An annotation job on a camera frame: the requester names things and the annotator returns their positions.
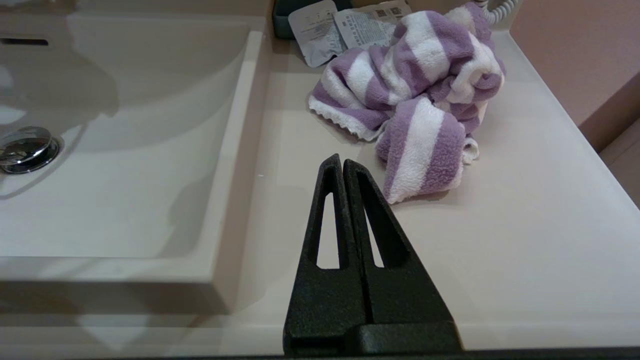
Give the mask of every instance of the chrome drain stopper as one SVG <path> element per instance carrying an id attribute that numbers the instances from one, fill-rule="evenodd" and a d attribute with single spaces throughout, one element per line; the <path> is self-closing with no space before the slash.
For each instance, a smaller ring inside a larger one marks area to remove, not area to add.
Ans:
<path id="1" fill-rule="evenodd" d="M 27 126 L 0 135 L 0 170 L 26 174 L 49 164 L 60 152 L 60 144 L 43 127 Z"/>

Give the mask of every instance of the purple and white striped towel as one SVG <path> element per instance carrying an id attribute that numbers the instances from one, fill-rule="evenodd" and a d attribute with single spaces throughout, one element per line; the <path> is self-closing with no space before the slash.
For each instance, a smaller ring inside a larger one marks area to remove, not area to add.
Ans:
<path id="1" fill-rule="evenodd" d="M 455 188 L 463 163 L 479 154 L 470 134 L 504 82 L 490 37 L 474 3 L 447 15 L 413 13 L 391 46 L 333 59 L 309 108 L 363 140 L 378 138 L 389 203 Z"/>

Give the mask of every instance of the pink wall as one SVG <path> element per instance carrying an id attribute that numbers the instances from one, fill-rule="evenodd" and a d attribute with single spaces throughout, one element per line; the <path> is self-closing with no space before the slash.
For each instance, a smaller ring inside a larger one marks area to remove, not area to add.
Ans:
<path id="1" fill-rule="evenodd" d="M 524 0 L 511 35 L 596 150 L 640 116 L 640 0 Z"/>

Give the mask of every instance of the striped towel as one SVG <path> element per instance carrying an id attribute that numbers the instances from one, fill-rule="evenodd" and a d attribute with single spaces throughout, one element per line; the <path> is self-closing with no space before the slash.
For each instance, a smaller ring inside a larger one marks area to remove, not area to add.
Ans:
<path id="1" fill-rule="evenodd" d="M 333 59 L 309 108 L 363 140 L 378 139 L 389 203 L 455 188 L 463 164 L 479 154 L 470 134 L 504 82 L 490 37 L 474 3 L 446 15 L 413 13 L 391 46 Z"/>

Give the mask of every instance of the coiled cord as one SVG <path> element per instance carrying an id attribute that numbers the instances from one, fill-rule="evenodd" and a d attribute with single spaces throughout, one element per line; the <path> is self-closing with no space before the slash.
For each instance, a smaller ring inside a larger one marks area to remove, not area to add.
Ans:
<path id="1" fill-rule="evenodd" d="M 520 0 L 502 0 L 502 4 L 489 11 L 489 0 L 474 0 L 474 2 L 484 10 L 484 16 L 489 21 L 489 25 L 497 24 L 504 20 Z"/>

